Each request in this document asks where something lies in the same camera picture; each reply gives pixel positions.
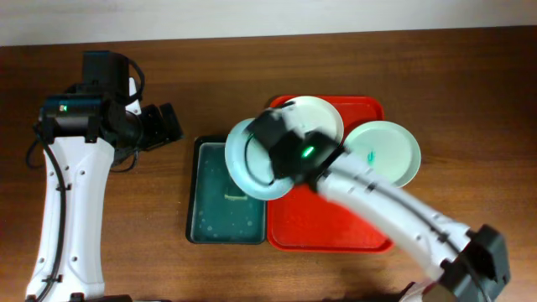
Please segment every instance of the plastic tray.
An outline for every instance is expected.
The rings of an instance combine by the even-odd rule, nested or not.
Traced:
[[[280,96],[277,107],[295,96]],[[384,120],[383,108],[368,96],[318,96],[341,114],[345,137],[357,126]],[[323,200],[307,186],[267,203],[267,239],[284,251],[381,253],[393,244],[382,233],[348,210]]]
[[[259,244],[266,202],[246,196],[229,176],[225,137],[195,142],[186,238],[192,243]]]

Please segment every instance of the white plate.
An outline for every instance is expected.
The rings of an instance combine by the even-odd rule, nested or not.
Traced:
[[[227,170],[235,184],[247,195],[259,200],[275,200],[289,193],[294,183],[291,178],[275,180],[267,151],[255,139],[248,141],[250,134],[245,130],[252,121],[253,118],[249,118],[238,123],[227,135]]]
[[[418,142],[393,122],[366,122],[352,130],[344,144],[398,187],[408,184],[420,169]]]
[[[343,120],[329,102],[315,96],[297,96],[286,103],[289,102],[294,104],[282,110],[286,119],[301,133],[318,130],[338,143],[343,140]]]

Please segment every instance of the wooden table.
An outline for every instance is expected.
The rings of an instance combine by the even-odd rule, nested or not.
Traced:
[[[147,76],[144,102],[171,102],[178,143],[111,174],[102,223],[107,294],[135,299],[320,300],[401,290],[423,274],[402,251],[284,253],[193,245],[185,238],[193,143],[254,117],[273,96],[368,95],[418,139],[407,189],[473,228],[508,240],[512,283],[537,286],[537,28],[199,39],[0,49],[0,300],[24,297],[36,261],[44,171],[24,154],[46,96],[81,79],[82,51],[110,49]]]

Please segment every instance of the teal tray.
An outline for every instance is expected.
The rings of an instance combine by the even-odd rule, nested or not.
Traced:
[[[227,172],[225,137],[195,141],[186,238],[193,243],[259,244],[266,203],[244,194]]]

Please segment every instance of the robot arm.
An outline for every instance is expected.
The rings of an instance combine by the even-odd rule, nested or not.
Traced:
[[[431,209],[325,134],[293,128],[282,109],[266,110],[247,131],[267,150],[276,178],[308,184],[403,248],[434,281],[420,300],[490,301],[510,280],[505,241],[490,226],[472,232]]]
[[[136,89],[132,65],[142,80]],[[86,52],[83,83],[49,97],[34,128],[44,145],[47,192],[41,243],[26,301],[102,298],[101,225],[110,168],[182,137],[170,104],[139,106],[143,73],[107,51]]]
[[[355,154],[341,154],[317,181],[319,195],[363,217],[407,251],[437,280],[470,239],[468,226],[443,216],[393,187]],[[446,244],[450,239],[454,248]]]

